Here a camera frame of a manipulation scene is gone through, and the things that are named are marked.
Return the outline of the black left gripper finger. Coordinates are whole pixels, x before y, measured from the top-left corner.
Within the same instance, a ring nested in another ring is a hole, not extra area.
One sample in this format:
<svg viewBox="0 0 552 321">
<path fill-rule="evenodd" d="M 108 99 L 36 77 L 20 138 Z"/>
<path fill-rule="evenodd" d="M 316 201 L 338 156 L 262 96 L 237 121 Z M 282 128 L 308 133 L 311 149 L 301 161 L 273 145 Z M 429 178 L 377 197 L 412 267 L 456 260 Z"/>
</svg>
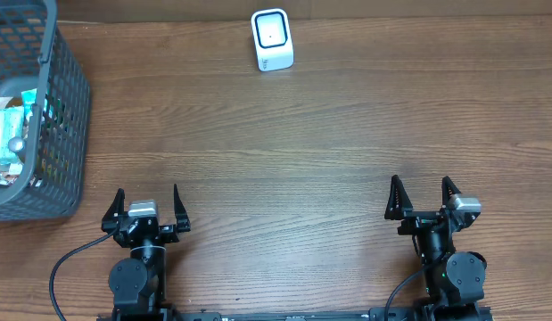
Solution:
<svg viewBox="0 0 552 321">
<path fill-rule="evenodd" d="M 182 203 L 177 185 L 174 185 L 174 191 L 173 191 L 173 202 L 174 202 L 174 215 L 177 221 L 178 226 L 189 226 L 190 225 L 190 219 L 187 215 L 187 211 L 185 209 L 184 204 Z"/>
<path fill-rule="evenodd" d="M 125 192 L 119 188 L 113 202 L 102 218 L 103 223 L 117 222 L 124 212 Z"/>
</svg>

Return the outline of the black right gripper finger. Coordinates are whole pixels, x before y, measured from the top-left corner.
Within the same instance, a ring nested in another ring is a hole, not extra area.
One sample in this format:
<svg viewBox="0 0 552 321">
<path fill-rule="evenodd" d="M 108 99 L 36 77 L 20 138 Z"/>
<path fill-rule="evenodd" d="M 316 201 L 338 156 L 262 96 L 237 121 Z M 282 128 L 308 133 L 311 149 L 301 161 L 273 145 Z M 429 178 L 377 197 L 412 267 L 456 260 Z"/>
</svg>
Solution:
<svg viewBox="0 0 552 321">
<path fill-rule="evenodd" d="M 441 181 L 442 206 L 452 207 L 457 198 L 461 195 L 460 190 L 454 184 L 449 176 L 445 176 Z"/>
<path fill-rule="evenodd" d="M 413 205 L 405 191 L 403 182 L 398 175 L 391 177 L 389 199 L 384 218 L 389 220 L 406 219 L 413 211 Z"/>
</svg>

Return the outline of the yellow oil bottle silver cap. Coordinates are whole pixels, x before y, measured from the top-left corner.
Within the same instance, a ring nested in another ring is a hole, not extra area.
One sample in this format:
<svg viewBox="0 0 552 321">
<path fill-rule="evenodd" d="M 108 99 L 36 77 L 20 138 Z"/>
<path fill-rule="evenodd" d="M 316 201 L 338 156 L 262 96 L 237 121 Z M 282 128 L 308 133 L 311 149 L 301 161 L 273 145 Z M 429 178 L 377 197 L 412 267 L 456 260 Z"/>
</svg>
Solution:
<svg viewBox="0 0 552 321">
<path fill-rule="evenodd" d="M 26 147 L 26 141 L 20 136 L 15 136 L 11 138 L 8 142 L 9 151 L 17 155 L 24 154 L 25 147 Z"/>
</svg>

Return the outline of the small teal packet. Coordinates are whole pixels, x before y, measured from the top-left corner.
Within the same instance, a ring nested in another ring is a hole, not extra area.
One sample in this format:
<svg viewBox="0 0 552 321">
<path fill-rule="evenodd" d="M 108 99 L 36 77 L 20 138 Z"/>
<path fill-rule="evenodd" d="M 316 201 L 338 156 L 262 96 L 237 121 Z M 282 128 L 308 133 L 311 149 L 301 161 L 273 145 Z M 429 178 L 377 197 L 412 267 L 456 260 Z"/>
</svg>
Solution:
<svg viewBox="0 0 552 321">
<path fill-rule="evenodd" d="M 25 123 L 28 125 L 30 118 L 33 115 L 33 105 L 37 103 L 37 89 L 30 89 L 21 93 L 22 105 L 25 113 Z M 43 103 L 43 113 L 49 118 L 52 117 L 52 111 L 48 108 L 48 101 L 45 99 Z"/>
</svg>

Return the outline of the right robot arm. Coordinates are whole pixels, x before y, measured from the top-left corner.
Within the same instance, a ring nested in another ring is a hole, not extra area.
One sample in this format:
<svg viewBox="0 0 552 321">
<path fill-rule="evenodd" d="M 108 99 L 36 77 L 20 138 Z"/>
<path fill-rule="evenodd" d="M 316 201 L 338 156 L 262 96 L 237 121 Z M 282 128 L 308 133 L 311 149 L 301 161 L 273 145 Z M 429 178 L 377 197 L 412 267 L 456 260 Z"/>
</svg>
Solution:
<svg viewBox="0 0 552 321">
<path fill-rule="evenodd" d="M 457 251 L 453 234 L 470 227 L 482 213 L 478 198 L 467 196 L 450 177 L 441 180 L 441 207 L 417 211 L 399 176 L 391 177 L 390 194 L 384 212 L 387 220 L 400 222 L 399 235 L 409 235 L 421 268 L 405 278 L 391 292 L 383 308 L 383 319 L 491 320 L 489 308 L 480 308 L 487 261 L 475 251 Z M 426 298 L 395 312 L 391 305 L 407 284 L 424 277 Z"/>
</svg>

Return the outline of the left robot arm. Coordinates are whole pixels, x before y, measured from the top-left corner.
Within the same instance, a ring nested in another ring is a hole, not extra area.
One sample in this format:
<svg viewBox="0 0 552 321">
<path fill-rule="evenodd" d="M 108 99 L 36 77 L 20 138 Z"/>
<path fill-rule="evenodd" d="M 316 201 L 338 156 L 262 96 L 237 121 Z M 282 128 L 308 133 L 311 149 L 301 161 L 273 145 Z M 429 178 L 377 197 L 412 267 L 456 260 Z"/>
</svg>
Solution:
<svg viewBox="0 0 552 321">
<path fill-rule="evenodd" d="M 116 263 L 108 277 L 113 293 L 112 320 L 178 320 L 179 312 L 166 299 L 166 248 L 191 230 L 190 219 L 178 189 L 173 189 L 176 222 L 159 223 L 156 201 L 141 200 L 125 208 L 125 192 L 119 189 L 102 218 L 101 229 L 129 256 Z"/>
</svg>

